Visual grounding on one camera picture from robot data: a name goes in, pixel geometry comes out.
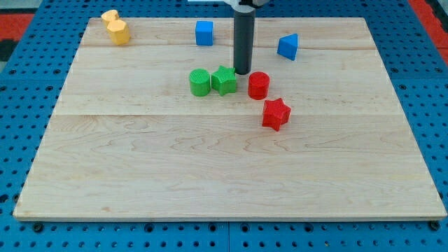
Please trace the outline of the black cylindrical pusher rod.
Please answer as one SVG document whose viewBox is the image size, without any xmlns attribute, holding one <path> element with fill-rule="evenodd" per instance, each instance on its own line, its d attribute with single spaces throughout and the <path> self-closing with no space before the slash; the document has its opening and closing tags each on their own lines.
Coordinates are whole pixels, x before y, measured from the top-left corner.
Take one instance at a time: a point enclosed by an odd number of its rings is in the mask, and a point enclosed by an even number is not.
<svg viewBox="0 0 448 252">
<path fill-rule="evenodd" d="M 234 12 L 233 63 L 235 73 L 246 75 L 251 71 L 256 11 Z"/>
</svg>

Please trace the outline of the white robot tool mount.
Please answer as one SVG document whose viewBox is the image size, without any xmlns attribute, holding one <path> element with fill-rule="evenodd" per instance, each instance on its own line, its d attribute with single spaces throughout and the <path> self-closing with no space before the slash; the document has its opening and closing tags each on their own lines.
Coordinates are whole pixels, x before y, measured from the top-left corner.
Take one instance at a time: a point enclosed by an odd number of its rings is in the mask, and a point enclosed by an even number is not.
<svg viewBox="0 0 448 252">
<path fill-rule="evenodd" d="M 223 0 L 223 2 L 229 5 L 234 11 L 250 13 L 255 9 L 263 7 L 270 0 Z"/>
</svg>

